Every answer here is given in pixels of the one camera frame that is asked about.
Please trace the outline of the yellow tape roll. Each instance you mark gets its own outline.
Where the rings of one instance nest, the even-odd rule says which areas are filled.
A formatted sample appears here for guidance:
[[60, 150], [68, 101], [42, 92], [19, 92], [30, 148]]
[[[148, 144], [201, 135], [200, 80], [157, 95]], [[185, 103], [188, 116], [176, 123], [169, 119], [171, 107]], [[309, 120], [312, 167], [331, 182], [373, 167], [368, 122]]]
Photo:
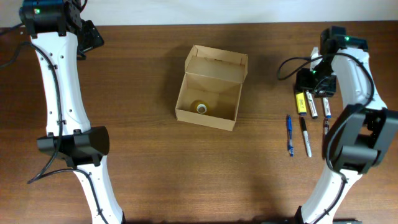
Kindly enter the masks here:
[[207, 102], [203, 100], [195, 100], [191, 103], [190, 111], [197, 114], [209, 115], [210, 106]]

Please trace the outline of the blue white marker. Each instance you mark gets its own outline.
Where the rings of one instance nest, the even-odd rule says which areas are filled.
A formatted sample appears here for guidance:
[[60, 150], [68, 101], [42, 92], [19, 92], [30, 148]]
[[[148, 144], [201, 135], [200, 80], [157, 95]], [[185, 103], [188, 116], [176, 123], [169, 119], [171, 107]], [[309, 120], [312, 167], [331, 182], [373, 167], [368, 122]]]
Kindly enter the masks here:
[[325, 118], [330, 119], [331, 118], [331, 109], [330, 109], [330, 104], [329, 104], [328, 98], [322, 98], [322, 102], [323, 102]]

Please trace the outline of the brown cardboard box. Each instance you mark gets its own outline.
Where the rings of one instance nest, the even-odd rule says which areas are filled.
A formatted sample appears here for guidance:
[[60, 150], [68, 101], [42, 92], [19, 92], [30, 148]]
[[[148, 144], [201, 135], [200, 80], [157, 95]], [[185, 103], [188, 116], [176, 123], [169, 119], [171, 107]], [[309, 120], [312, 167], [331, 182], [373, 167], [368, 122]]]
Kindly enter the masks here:
[[[194, 45], [185, 60], [184, 77], [175, 106], [176, 119], [232, 131], [247, 75], [248, 55]], [[209, 115], [190, 111], [195, 100], [209, 104]]]

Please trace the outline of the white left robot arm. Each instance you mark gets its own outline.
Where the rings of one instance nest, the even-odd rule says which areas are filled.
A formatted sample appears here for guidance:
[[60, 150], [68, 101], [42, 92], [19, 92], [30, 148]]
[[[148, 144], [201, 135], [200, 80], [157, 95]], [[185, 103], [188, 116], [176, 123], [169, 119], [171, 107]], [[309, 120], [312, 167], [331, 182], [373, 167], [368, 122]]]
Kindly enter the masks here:
[[31, 179], [73, 173], [81, 184], [92, 223], [125, 223], [108, 174], [110, 141], [104, 126], [92, 127], [81, 97], [77, 61], [104, 45], [91, 20], [83, 20], [85, 3], [25, 0], [19, 17], [37, 54], [47, 104], [46, 135], [40, 152], [50, 160]]

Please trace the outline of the black white marker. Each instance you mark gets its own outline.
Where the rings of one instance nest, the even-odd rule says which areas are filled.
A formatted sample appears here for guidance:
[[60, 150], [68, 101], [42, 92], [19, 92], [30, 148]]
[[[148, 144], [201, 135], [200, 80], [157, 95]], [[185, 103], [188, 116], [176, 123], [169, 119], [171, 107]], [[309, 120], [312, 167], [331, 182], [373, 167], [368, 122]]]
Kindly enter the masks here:
[[313, 100], [313, 96], [309, 91], [305, 92], [306, 97], [307, 97], [307, 101], [308, 101], [308, 105], [310, 107], [310, 111], [311, 111], [311, 115], [313, 119], [317, 119], [318, 118], [318, 113], [317, 113], [317, 109], [315, 107], [315, 102]]

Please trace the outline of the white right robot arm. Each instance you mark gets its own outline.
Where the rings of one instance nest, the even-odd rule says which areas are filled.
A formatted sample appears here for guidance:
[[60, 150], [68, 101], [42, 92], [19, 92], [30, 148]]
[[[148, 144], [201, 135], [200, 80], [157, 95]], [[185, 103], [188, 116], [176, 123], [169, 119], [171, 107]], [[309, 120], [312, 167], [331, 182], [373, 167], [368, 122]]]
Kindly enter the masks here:
[[383, 160], [397, 132], [397, 112], [377, 93], [364, 39], [332, 26], [320, 37], [308, 61], [297, 72], [295, 87], [316, 97], [332, 97], [337, 89], [343, 112], [325, 134], [325, 168], [310, 198], [298, 208], [296, 223], [332, 223], [352, 186]]

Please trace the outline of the yellow highlighter marker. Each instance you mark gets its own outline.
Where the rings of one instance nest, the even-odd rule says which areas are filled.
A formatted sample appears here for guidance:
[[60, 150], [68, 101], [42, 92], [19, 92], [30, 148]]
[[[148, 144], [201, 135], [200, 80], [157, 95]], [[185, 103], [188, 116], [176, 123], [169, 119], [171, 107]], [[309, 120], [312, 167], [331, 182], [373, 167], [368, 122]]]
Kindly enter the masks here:
[[307, 114], [307, 107], [305, 103], [305, 95], [303, 92], [295, 93], [297, 111], [300, 116], [304, 116]]

